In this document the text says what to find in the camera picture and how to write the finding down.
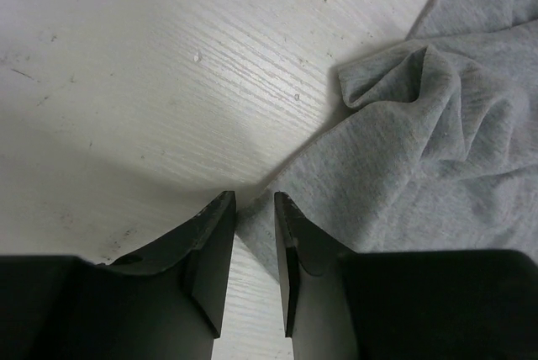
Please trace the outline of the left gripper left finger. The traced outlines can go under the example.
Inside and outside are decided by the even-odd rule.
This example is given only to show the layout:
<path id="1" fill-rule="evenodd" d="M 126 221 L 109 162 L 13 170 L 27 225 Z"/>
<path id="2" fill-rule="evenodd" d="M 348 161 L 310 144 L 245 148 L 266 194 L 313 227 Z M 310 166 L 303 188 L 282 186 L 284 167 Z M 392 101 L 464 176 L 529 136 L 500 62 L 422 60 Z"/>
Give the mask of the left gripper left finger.
<path id="1" fill-rule="evenodd" d="M 110 264 L 1 259 L 4 359 L 209 359 L 220 336 L 235 194 Z"/>

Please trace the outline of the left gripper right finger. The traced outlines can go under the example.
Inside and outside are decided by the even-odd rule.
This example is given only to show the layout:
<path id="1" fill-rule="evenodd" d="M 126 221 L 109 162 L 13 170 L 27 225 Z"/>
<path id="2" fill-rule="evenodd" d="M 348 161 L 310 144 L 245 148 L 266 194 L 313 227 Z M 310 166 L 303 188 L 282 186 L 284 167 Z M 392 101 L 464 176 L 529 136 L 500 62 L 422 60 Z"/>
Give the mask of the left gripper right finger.
<path id="1" fill-rule="evenodd" d="M 357 253 L 274 196 L 297 359 L 534 359 L 537 266 L 513 250 Z"/>

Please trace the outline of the grey tank top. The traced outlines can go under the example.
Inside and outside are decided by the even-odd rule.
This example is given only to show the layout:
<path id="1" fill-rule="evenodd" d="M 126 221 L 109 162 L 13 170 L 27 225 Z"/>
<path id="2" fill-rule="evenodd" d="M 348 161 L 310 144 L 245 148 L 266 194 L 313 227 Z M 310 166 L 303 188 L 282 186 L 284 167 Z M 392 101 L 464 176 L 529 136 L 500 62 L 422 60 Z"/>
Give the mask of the grey tank top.
<path id="1" fill-rule="evenodd" d="M 339 68 L 349 117 L 239 215 L 277 273 L 273 195 L 355 251 L 537 255 L 537 0 L 430 0 L 401 44 Z"/>

